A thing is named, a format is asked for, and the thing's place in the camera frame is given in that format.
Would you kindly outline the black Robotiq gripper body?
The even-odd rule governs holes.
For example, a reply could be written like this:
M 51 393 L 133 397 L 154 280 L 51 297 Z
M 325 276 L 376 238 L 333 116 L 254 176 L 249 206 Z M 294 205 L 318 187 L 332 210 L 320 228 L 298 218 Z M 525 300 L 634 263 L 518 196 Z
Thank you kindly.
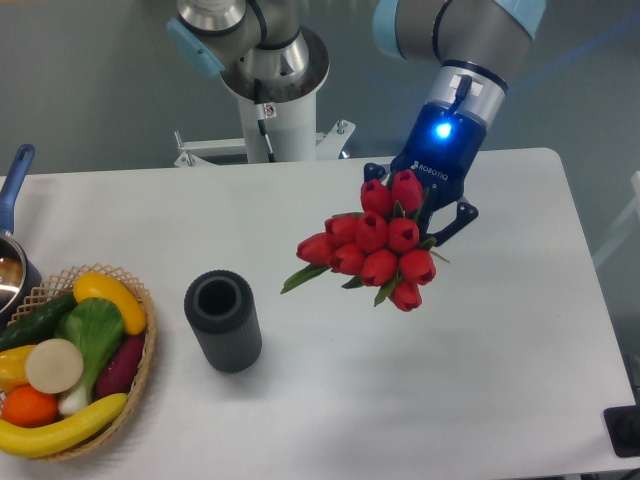
M 483 124 L 427 103 L 390 169 L 413 171 L 421 185 L 431 191 L 431 206 L 446 207 L 462 197 L 466 175 L 485 136 Z

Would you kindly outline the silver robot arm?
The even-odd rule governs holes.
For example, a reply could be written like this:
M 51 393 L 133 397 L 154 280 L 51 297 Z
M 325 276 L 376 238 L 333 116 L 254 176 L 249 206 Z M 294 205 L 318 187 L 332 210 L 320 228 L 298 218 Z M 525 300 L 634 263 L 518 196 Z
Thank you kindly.
M 413 170 L 428 197 L 418 225 L 455 219 L 435 233 L 444 244 L 473 221 L 464 181 L 532 45 L 542 1 L 381 1 L 372 30 L 386 55 L 432 59 L 440 69 L 390 170 Z M 252 163 L 312 161 L 316 95 L 329 72 L 327 49 L 303 26 L 294 1 L 180 1 L 166 27 L 178 54 L 201 75 L 220 77 L 238 101 Z

